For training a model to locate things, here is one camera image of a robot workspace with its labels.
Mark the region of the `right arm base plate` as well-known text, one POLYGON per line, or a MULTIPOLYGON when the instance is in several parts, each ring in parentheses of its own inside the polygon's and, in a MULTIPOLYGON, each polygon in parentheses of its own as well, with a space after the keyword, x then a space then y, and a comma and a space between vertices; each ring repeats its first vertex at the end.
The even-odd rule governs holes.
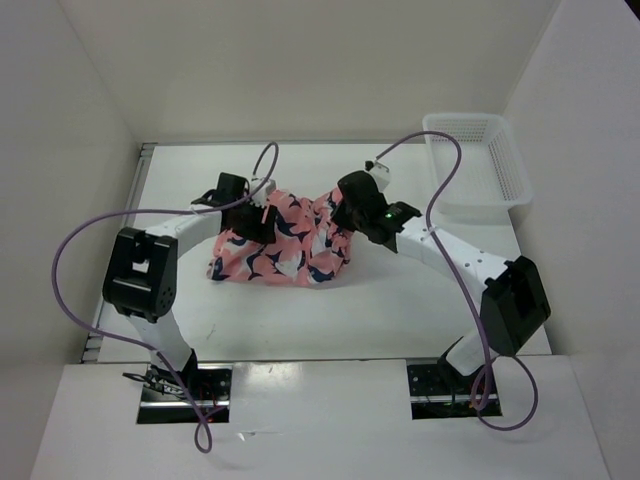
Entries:
POLYGON ((406 365, 413 420, 473 418, 471 403, 473 376, 461 377, 434 361, 406 365))

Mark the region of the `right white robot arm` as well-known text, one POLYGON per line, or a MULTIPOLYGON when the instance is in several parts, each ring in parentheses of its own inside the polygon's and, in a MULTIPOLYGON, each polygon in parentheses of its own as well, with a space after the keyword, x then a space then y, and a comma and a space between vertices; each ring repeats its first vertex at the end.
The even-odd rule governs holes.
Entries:
POLYGON ((387 175, 352 172, 337 183, 342 195, 333 221, 360 232, 395 254, 461 280, 480 325, 456 341, 438 370, 440 385, 460 393, 487 358, 512 357, 550 317, 551 309, 535 263, 525 256, 508 260, 487 253, 440 229, 405 202, 388 203, 387 175))

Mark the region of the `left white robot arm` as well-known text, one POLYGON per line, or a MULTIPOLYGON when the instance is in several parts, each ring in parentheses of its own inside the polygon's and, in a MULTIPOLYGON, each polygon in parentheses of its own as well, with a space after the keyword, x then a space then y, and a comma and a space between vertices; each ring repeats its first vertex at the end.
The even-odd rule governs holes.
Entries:
POLYGON ((150 382, 185 400, 200 385, 196 353, 184 340, 173 313, 178 261, 221 233, 261 245, 275 242, 277 209, 267 204, 276 183, 222 173, 217 186, 191 202, 184 215, 141 230, 119 231, 103 283, 104 300, 126 317, 150 352, 150 382))

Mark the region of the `pink shark print shorts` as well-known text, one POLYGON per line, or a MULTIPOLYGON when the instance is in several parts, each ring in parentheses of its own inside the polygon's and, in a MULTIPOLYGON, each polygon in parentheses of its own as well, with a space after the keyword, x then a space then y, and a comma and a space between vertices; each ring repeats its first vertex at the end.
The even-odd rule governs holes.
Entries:
POLYGON ((350 263, 353 233, 333 222, 342 194, 316 199, 274 190, 275 242, 261 245, 231 231, 220 234, 207 278, 215 282, 313 287, 336 278, 350 263))

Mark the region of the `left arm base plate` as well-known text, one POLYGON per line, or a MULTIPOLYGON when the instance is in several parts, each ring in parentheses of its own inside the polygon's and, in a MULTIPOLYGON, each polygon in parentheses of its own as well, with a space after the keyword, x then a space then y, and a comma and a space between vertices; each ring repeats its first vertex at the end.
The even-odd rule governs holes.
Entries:
MULTIPOLYGON (((232 385, 230 366, 204 368, 190 392, 208 423, 228 423, 232 385)), ((122 376, 142 385, 137 423, 142 425, 197 423, 198 417, 183 390, 161 378, 151 367, 144 374, 122 376)))

